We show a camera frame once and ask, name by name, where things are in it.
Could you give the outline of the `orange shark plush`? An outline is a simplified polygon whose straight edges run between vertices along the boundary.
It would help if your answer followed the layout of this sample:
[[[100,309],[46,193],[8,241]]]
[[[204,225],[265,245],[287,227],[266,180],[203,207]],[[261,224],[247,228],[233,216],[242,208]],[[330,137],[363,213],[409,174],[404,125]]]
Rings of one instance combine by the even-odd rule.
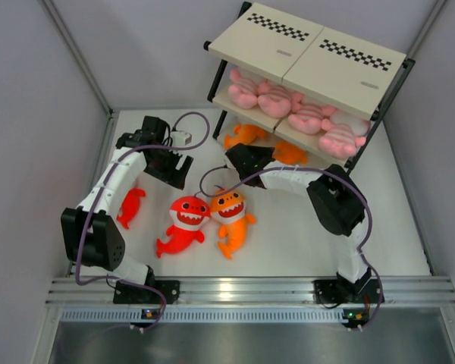
[[[249,145],[257,139],[265,139],[266,131],[254,124],[238,124],[234,128],[234,135],[226,135],[224,138],[224,148],[229,149],[238,143]]]
[[[287,165],[304,165],[308,162],[306,151],[284,140],[276,143],[272,157]]]
[[[227,192],[218,186],[216,193],[218,196],[210,201],[210,212],[220,224],[218,248],[226,259],[232,259],[233,254],[245,244],[249,226],[257,220],[246,211],[246,198],[240,191]]]

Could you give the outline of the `red shark plush left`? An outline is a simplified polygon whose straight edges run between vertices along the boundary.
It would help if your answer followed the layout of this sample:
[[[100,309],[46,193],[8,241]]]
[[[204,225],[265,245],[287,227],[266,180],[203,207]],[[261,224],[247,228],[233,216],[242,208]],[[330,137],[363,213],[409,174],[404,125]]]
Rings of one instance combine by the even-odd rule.
[[[130,223],[136,217],[138,211],[140,210],[142,198],[145,197],[146,192],[141,188],[135,187],[128,191],[123,202],[121,203],[120,211],[116,217],[116,220],[124,229],[130,229]]]

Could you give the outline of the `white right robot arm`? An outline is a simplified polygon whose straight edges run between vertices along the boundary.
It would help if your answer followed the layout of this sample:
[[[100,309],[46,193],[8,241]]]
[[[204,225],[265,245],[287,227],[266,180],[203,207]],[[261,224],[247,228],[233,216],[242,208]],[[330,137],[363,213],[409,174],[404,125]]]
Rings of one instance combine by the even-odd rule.
[[[373,225],[367,199],[340,165],[325,169],[288,165],[276,160],[273,152],[273,148],[238,143],[224,157],[242,184],[309,199],[319,223],[334,236],[340,295],[345,300],[358,300],[372,276],[362,257]]]

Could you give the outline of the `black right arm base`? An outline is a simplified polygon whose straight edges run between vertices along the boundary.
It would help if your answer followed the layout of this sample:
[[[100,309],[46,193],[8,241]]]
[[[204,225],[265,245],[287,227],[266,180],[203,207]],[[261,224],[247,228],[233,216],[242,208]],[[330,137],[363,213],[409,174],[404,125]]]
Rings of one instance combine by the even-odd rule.
[[[364,287],[342,279],[320,279],[313,282],[315,301],[323,306],[342,304],[376,304],[381,294],[376,279],[369,279]]]

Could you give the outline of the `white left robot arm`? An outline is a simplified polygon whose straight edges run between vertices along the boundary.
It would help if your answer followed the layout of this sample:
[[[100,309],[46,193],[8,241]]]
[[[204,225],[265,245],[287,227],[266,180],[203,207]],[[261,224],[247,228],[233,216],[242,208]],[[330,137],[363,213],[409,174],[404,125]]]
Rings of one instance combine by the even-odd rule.
[[[173,130],[161,118],[145,116],[140,129],[120,136],[110,162],[87,197],[62,212],[65,251],[75,265],[78,285],[116,279],[130,286],[130,294],[138,302],[154,298],[152,269],[127,254],[115,219],[141,174],[184,188],[193,158],[184,155],[187,145],[173,142]]]

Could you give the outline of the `red shark plush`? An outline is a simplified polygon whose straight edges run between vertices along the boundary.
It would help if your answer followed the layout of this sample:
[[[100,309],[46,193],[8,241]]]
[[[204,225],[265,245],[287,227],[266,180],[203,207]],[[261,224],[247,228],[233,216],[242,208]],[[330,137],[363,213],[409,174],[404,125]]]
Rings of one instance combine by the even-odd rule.
[[[120,211],[116,217],[116,220],[124,229],[130,229],[130,223],[136,217],[138,211],[140,210],[142,198],[145,197],[146,192],[141,188],[135,187],[128,191],[123,202],[121,203]]]
[[[171,226],[165,235],[170,237],[164,243],[160,238],[155,242],[155,253],[160,259],[164,254],[174,255],[183,252],[194,241],[203,243],[205,235],[202,227],[210,220],[209,205],[196,195],[182,196],[170,206]]]

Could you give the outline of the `pink striped plush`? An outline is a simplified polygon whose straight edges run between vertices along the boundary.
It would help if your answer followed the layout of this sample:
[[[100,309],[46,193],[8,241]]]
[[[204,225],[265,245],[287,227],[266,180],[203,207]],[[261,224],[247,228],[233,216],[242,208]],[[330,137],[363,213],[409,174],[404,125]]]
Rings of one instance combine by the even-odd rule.
[[[366,144],[370,127],[369,121],[337,110],[322,121],[325,133],[318,139],[318,148],[338,159],[353,157]]]
[[[287,120],[294,129],[312,135],[321,130],[322,121],[329,118],[336,110],[331,105],[320,105],[314,102],[294,102],[292,104],[292,113]]]
[[[293,103],[301,97],[300,92],[271,80],[264,80],[258,86],[258,105],[272,118],[284,118],[292,111]]]
[[[259,87],[265,77],[236,67],[230,72],[231,85],[227,89],[230,100],[239,108],[251,109],[258,105]]]

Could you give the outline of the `beige three-tier shelf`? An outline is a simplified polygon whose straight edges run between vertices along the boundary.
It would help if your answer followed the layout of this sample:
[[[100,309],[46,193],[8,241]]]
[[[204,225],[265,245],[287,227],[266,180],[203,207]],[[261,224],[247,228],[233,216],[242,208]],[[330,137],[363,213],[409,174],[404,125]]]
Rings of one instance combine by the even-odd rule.
[[[367,120],[370,140],[415,64],[401,52],[250,2],[244,2],[238,18],[204,48],[221,60],[208,100],[223,116],[231,113],[348,171],[355,168],[364,146],[354,156],[336,159],[318,149],[322,133],[304,135],[291,128],[287,118],[268,116],[258,106],[235,105],[228,88],[218,87],[227,65]]]

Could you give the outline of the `orange shark plush on shelf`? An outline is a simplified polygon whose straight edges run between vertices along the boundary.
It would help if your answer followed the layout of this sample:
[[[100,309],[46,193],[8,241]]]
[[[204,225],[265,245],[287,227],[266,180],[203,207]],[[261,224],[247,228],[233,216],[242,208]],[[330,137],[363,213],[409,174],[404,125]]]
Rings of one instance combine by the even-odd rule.
[[[266,131],[254,124],[238,124],[234,128],[234,135],[226,135],[224,138],[224,148],[229,149],[238,143],[249,145],[257,139],[265,139]]]

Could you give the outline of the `aluminium mounting rail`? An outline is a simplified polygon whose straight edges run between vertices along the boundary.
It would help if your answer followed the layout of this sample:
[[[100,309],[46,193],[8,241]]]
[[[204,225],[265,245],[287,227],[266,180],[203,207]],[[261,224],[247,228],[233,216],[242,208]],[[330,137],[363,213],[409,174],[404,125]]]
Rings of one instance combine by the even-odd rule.
[[[309,304],[315,301],[315,278],[179,278],[176,304],[223,303]],[[381,279],[387,304],[396,306],[447,306],[455,304],[455,288],[448,277],[386,276]],[[45,302],[49,305],[106,305],[113,289],[102,282],[79,286],[73,278],[52,281]]]

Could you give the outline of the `red shark plush centre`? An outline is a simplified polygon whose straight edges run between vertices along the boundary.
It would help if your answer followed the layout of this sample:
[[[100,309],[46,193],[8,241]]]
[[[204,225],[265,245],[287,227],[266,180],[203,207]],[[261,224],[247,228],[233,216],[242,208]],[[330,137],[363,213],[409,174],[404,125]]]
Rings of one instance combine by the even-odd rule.
[[[209,205],[196,195],[182,196],[170,206],[171,226],[165,235],[170,237],[164,243],[160,238],[155,242],[155,253],[160,259],[164,254],[174,255],[183,252],[194,241],[203,243],[205,235],[202,227],[210,220]]]

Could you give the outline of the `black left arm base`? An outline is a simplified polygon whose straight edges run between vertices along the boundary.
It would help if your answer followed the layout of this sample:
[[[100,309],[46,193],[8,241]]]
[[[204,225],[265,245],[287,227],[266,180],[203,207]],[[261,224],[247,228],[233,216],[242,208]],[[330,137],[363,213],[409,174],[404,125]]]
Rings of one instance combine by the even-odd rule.
[[[153,284],[153,288],[163,294],[167,304],[175,303],[180,296],[180,282],[178,280],[157,280]],[[155,305],[161,303],[161,297],[151,290],[118,282],[115,286],[113,303]]]

